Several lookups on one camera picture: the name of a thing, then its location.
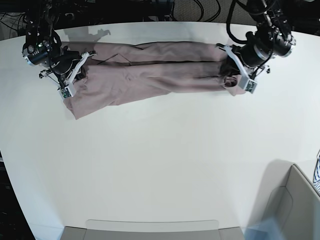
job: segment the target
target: white table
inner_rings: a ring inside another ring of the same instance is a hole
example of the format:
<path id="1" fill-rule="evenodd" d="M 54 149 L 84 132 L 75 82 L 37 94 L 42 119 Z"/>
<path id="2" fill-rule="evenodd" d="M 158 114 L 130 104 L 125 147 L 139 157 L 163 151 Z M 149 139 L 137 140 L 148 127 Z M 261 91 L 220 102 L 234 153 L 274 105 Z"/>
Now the white table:
<path id="1" fill-rule="evenodd" d="M 253 26 L 233 25 L 244 39 Z M 220 23 L 146 22 L 58 31 L 63 41 L 231 44 Z M 320 38 L 294 33 L 254 94 L 169 94 L 74 120 L 50 79 L 0 42 L 0 150 L 38 239 L 86 220 L 259 222 L 292 163 L 312 178 L 320 148 Z"/>

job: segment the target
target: wire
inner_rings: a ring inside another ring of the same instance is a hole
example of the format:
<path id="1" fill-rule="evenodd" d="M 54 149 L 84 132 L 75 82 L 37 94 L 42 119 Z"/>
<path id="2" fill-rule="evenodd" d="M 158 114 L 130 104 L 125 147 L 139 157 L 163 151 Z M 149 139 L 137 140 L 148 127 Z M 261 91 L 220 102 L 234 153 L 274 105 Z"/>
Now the wire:
<path id="1" fill-rule="evenodd" d="M 17 18 L 14 20 L 14 22 L 13 22 L 12 25 L 11 25 L 11 27 L 13 28 L 14 25 L 17 25 L 17 30 L 15 30 L 15 31 L 16 31 L 16 35 L 19 37 L 19 22 L 20 22 L 20 19 L 21 19 L 21 17 L 22 17 L 23 15 L 18 15 L 18 16 L 15 16 L 15 17 L 17 17 Z M 11 31 L 12 31 L 12 29 L 10 29 L 10 31 L 9 31 L 9 38 L 11 38 Z"/>
<path id="2" fill-rule="evenodd" d="M 13 20 L 13 21 L 17 20 L 16 18 L 11 18 L 11 17 L 8 17 L 8 16 L 6 16 L 6 15 L 3 15 L 1 18 L 2 18 L 2 19 Z"/>
<path id="3" fill-rule="evenodd" d="M 272 55 L 274 54 L 274 50 L 275 50 L 275 44 L 276 44 L 276 40 L 275 40 L 275 34 L 274 32 L 272 31 L 272 48 L 271 48 L 271 51 L 269 53 L 269 56 L 268 58 L 263 62 L 261 63 L 257 68 L 256 70 L 254 71 L 254 73 L 252 74 L 252 79 L 255 80 L 256 76 L 257 76 L 257 73 L 258 73 L 258 70 L 261 69 L 263 67 L 263 65 L 265 65 L 272 57 Z"/>
<path id="4" fill-rule="evenodd" d="M 118 55 L 118 54 L 116 53 L 115 55 L 113 55 L 113 56 L 111 56 L 111 57 L 108 57 L 106 60 L 103 60 L 103 61 L 101 61 L 101 62 L 97 63 L 97 65 L 102 64 L 102 63 L 104 63 L 104 62 L 108 61 L 109 59 L 114 58 L 114 57 L 115 57 L 115 56 L 117 56 L 117 55 Z"/>
<path id="5" fill-rule="evenodd" d="M 26 18 L 27 18 L 27 15 L 25 14 L 25 15 L 23 16 L 22 21 L 23 21 L 25 24 L 28 24 L 28 22 L 27 22 Z"/>
<path id="6" fill-rule="evenodd" d="M 7 16 L 10 16 L 10 17 L 19 17 L 19 16 L 24 15 L 24 14 L 26 14 L 26 13 L 24 12 L 24 13 L 21 13 L 21 14 L 19 14 L 19 15 L 10 15 L 10 14 L 8 14 L 8 13 L 6 13 L 6 12 L 0 12 L 0 14 L 4 14 L 4 15 L 7 15 Z"/>
<path id="7" fill-rule="evenodd" d="M 60 87 L 62 89 L 64 89 L 66 87 L 65 83 L 61 80 L 61 78 L 59 77 L 59 75 L 56 73 L 56 71 L 53 69 L 53 67 L 51 66 L 51 44 L 54 41 L 53 36 L 49 39 L 49 51 L 48 51 L 48 61 L 49 61 L 49 68 L 51 70 L 51 72 L 53 72 L 53 74 L 56 76 L 56 78 L 58 79 L 58 82 L 60 84 Z"/>
<path id="8" fill-rule="evenodd" d="M 18 24 L 15 23 L 15 22 L 12 22 L 12 21 L 9 21 L 9 22 L 4 22 L 6 24 L 11 24 L 11 27 L 13 28 L 13 26 L 17 26 Z"/>
<path id="9" fill-rule="evenodd" d="M 229 9 L 229 13 L 228 13 L 228 17 L 226 18 L 226 32 L 228 33 L 228 35 L 232 39 L 232 41 L 234 41 L 235 43 L 247 44 L 248 40 L 239 40 L 231 33 L 230 25 L 231 25 L 232 14 L 234 13 L 235 6 L 236 6 L 236 0 L 232 0 L 231 5 L 230 5 L 230 9 Z"/>
<path id="10" fill-rule="evenodd" d="M 57 84 L 59 84 L 56 80 L 54 80 L 51 76 L 49 76 L 48 74 L 46 75 L 46 77 L 51 78 L 53 81 L 55 81 Z"/>
<path id="11" fill-rule="evenodd" d="M 192 1 L 194 1 L 194 2 L 199 6 L 199 8 L 200 8 L 200 10 L 201 10 L 201 15 L 200 15 L 199 19 L 197 20 L 197 22 L 200 22 L 200 21 L 202 20 L 202 18 L 204 17 L 204 15 L 205 15 L 204 6 L 201 4 L 201 2 L 200 2 L 199 0 L 192 0 Z M 174 2 L 174 3 L 173 3 L 173 7 L 172 7 L 171 18 L 172 18 L 172 20 L 173 20 L 174 22 L 179 22 L 179 20 L 177 20 L 177 19 L 175 18 L 175 16 L 174 16 L 175 6 L 176 6 L 176 4 L 175 4 L 175 2 Z"/>
<path id="12" fill-rule="evenodd" d="M 218 11 L 216 11 L 216 13 L 212 17 L 210 17 L 209 19 L 205 20 L 204 22 L 207 22 L 207 23 L 212 22 L 213 20 L 215 20 L 220 15 L 220 13 L 221 13 L 220 2 L 219 2 L 219 0 L 215 0 L 215 1 L 218 4 Z"/>
<path id="13" fill-rule="evenodd" d="M 255 11 L 250 11 L 248 6 L 243 4 L 242 2 L 240 2 L 240 0 L 236 0 L 236 3 L 239 4 L 239 6 L 243 10 L 248 12 L 248 14 L 250 14 L 250 15 L 261 15 L 261 14 L 264 14 L 265 12 L 269 11 L 276 4 L 276 2 L 277 2 L 277 0 L 273 0 L 269 6 L 266 6 L 263 10 L 255 12 Z"/>
<path id="14" fill-rule="evenodd" d="M 23 17 L 24 17 L 24 15 L 21 15 L 21 16 L 19 17 L 18 27 L 17 27 L 17 29 L 16 29 L 16 32 L 18 33 L 18 37 L 19 37 L 19 24 L 20 24 L 20 22 L 21 22 L 21 18 L 23 18 Z"/>
<path id="15" fill-rule="evenodd" d="M 3 21 L 0 21 L 0 23 L 2 23 L 3 25 L 7 26 L 8 28 L 14 30 L 14 31 L 17 31 L 17 29 L 14 29 L 13 27 L 7 25 L 6 23 L 4 23 Z"/>

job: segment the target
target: gray carpet floor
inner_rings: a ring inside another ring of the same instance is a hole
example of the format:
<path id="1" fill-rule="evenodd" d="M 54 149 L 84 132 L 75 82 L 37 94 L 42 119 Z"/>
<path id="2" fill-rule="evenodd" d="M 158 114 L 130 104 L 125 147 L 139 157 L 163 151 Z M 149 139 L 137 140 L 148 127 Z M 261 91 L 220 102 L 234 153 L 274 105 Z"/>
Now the gray carpet floor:
<path id="1" fill-rule="evenodd" d="M 204 20 L 209 19 L 218 11 L 217 0 L 199 0 L 204 8 L 204 16 L 202 22 Z M 227 20 L 227 15 L 229 12 L 229 7 L 232 0 L 218 0 L 221 5 L 221 13 L 220 15 L 213 21 L 214 23 L 225 23 Z M 193 0 L 175 0 L 175 8 L 174 8 L 174 17 L 178 21 L 185 22 L 195 22 L 199 19 L 201 10 L 199 6 Z M 22 24 L 18 21 L 19 17 L 10 17 L 5 16 L 2 18 L 2 21 L 5 22 L 10 27 L 12 26 L 14 29 L 17 29 L 17 24 Z M 255 21 L 242 10 L 238 5 L 236 5 L 233 17 L 233 24 L 243 24 L 243 25 L 255 25 Z M 0 23 L 0 41 L 10 38 L 17 37 L 16 31 L 8 28 L 7 26 Z"/>
<path id="2" fill-rule="evenodd" d="M 212 17 L 218 11 L 216 0 L 199 0 L 204 8 L 203 20 Z M 225 23 L 232 0 L 218 0 L 221 5 L 220 15 L 213 21 L 214 23 Z M 193 0 L 175 0 L 174 17 L 178 21 L 197 21 L 201 11 L 199 6 Z M 256 25 L 256 22 L 250 15 L 242 10 L 238 5 L 235 6 L 233 16 L 233 24 Z"/>

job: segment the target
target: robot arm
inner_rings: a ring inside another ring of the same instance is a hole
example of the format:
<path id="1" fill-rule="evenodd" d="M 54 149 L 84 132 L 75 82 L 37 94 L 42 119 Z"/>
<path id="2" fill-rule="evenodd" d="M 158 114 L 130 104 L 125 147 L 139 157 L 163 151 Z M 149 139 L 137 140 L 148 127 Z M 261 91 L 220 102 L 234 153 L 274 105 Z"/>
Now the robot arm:
<path id="1" fill-rule="evenodd" d="M 53 73 L 60 85 L 58 91 L 65 99 L 76 93 L 73 80 L 86 76 L 82 65 L 95 52 L 80 55 L 78 51 L 69 51 L 68 47 L 62 48 L 60 37 L 54 30 L 59 19 L 59 6 L 59 0 L 36 0 L 29 8 L 22 56 L 31 66 L 47 68 L 39 74 L 40 78 Z"/>
<path id="2" fill-rule="evenodd" d="M 291 34 L 291 26 L 282 11 L 283 0 L 248 0 L 247 5 L 240 0 L 232 0 L 226 21 L 229 37 L 237 44 L 218 46 L 228 53 L 227 67 L 229 74 L 241 74 L 239 86 L 253 93 L 258 71 L 266 69 L 266 63 L 275 56 L 287 57 L 292 52 L 296 41 Z M 94 54 L 69 51 L 62 48 L 59 35 L 55 32 L 55 23 L 59 20 L 59 8 L 63 0 L 34 0 L 27 12 L 27 29 L 22 55 L 31 66 L 41 65 L 46 68 L 40 78 L 54 74 L 58 80 L 58 89 L 63 99 L 73 97 L 73 80 L 86 76 L 82 65 Z M 247 32 L 246 40 L 237 39 L 230 29 L 235 5 L 239 4 L 257 22 L 255 33 Z"/>
<path id="3" fill-rule="evenodd" d="M 239 4 L 257 22 L 257 31 L 247 32 L 246 40 L 237 39 L 230 29 L 231 18 L 235 5 Z M 240 87 L 253 93 L 257 82 L 258 70 L 263 70 L 266 63 L 275 56 L 287 57 L 292 52 L 296 41 L 291 33 L 289 20 L 282 11 L 282 0 L 248 0 L 247 5 L 240 0 L 232 0 L 226 21 L 229 37 L 244 46 L 232 46 L 228 51 L 228 63 L 233 72 L 242 75 Z"/>

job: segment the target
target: garment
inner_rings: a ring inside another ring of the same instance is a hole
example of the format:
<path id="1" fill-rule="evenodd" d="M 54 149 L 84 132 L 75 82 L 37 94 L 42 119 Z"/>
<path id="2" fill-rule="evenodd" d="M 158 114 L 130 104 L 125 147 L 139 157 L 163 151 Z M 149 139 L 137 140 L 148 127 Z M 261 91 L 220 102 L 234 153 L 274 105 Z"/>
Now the garment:
<path id="1" fill-rule="evenodd" d="M 227 54 L 215 44 L 152 42 L 140 45 L 68 42 L 72 51 L 97 55 L 84 64 L 86 78 L 64 100 L 76 119 L 111 105 L 174 93 L 229 91 L 243 94 L 240 75 L 221 74 Z"/>
<path id="2" fill-rule="evenodd" d="M 313 185 L 320 193 L 320 157 L 319 156 L 317 158 L 316 166 L 314 169 Z"/>

